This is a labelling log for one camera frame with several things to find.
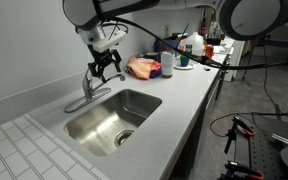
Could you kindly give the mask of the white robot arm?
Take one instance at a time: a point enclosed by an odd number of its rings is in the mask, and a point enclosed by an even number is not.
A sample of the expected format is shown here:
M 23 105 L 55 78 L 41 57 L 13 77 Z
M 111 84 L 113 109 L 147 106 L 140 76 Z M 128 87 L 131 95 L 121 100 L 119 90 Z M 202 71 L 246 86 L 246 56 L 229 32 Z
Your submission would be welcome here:
M 149 9 L 175 14 L 182 11 L 188 18 L 193 9 L 210 7 L 224 35 L 234 40 L 251 40 L 288 23 L 288 0 L 63 0 L 65 17 L 75 26 L 89 46 L 95 62 L 90 66 L 94 77 L 102 77 L 111 63 L 109 49 L 125 36 L 104 35 L 102 24 L 122 22 L 123 15 Z

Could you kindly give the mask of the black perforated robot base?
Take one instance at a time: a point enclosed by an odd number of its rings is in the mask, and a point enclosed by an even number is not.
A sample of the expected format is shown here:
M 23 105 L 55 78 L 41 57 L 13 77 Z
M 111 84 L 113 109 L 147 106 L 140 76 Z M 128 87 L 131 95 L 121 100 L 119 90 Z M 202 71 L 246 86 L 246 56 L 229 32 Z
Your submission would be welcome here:
M 288 180 L 288 122 L 259 115 L 240 115 L 255 132 L 237 132 L 234 160 L 260 171 L 264 180 Z

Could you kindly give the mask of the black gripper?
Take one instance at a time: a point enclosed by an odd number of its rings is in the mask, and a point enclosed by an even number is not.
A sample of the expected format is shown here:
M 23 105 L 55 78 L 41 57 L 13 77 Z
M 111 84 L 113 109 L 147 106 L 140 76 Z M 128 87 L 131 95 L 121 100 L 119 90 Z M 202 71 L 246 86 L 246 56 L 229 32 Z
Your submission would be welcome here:
M 94 58 L 94 61 L 88 64 L 89 70 L 93 77 L 98 77 L 103 83 L 106 83 L 103 72 L 104 69 L 110 64 L 114 64 L 117 72 L 121 72 L 120 62 L 122 59 L 116 49 L 107 49 L 102 53 L 95 51 L 92 45 L 88 45 L 88 49 Z

